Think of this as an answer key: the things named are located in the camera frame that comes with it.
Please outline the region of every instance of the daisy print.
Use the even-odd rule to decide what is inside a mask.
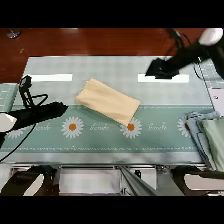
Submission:
[[[63,122],[61,131],[64,132],[63,135],[65,135],[66,138],[70,137],[71,139],[81,135],[83,127],[84,125],[81,119],[78,117],[69,117]]]
[[[121,125],[120,131],[123,132],[126,138],[135,138],[141,134],[142,125],[138,119],[132,118],[128,126]]]
[[[183,136],[185,136],[186,138],[191,138],[190,129],[186,122],[186,117],[182,117],[182,119],[178,120],[177,127]]]
[[[23,134],[23,132],[26,130],[26,128],[21,128],[18,130],[10,131],[7,133],[8,138],[18,138],[20,135]]]

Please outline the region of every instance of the red-brown floor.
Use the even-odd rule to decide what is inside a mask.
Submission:
[[[204,28],[177,28],[193,42]],[[0,28],[0,83],[19,82],[30,56],[164,55],[173,44],[163,28]]]

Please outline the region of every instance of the table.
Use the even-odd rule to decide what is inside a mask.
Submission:
[[[5,162],[63,164],[192,164],[202,163],[197,148],[184,122],[192,111],[208,112],[213,106],[208,87],[221,83],[209,60],[202,70],[206,82],[197,78],[193,66],[180,70],[189,75],[188,83],[138,83],[139,73],[145,73],[154,56],[52,56],[30,57],[25,75],[51,76],[72,74],[71,81],[33,82],[32,95],[47,93],[52,101],[63,102],[69,108],[57,119],[39,123],[16,153]],[[85,82],[95,78],[108,86],[140,100],[134,115],[140,121],[141,134],[130,139],[117,122],[88,108],[77,105],[75,97]],[[22,108],[19,93],[12,110]],[[64,122],[84,124],[76,138],[63,135]],[[31,127],[12,132],[2,145],[0,156],[11,151]]]

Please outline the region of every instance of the folded cloth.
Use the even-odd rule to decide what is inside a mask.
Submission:
[[[216,111],[207,114],[192,112],[187,116],[187,125],[190,129],[191,136],[193,137],[199,149],[199,154],[202,157],[203,161],[207,164],[208,168],[212,168],[214,170],[216,170],[216,165],[213,161],[213,157],[208,144],[208,139],[205,133],[200,128],[200,122],[202,120],[217,119],[219,117],[220,114]]]
[[[140,101],[126,96],[91,78],[76,97],[76,102],[128,126]]]
[[[202,121],[218,171],[224,171],[224,118]]]

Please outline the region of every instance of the beige cloth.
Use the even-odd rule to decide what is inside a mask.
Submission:
[[[126,96],[93,78],[86,82],[76,102],[128,126],[140,101]]]

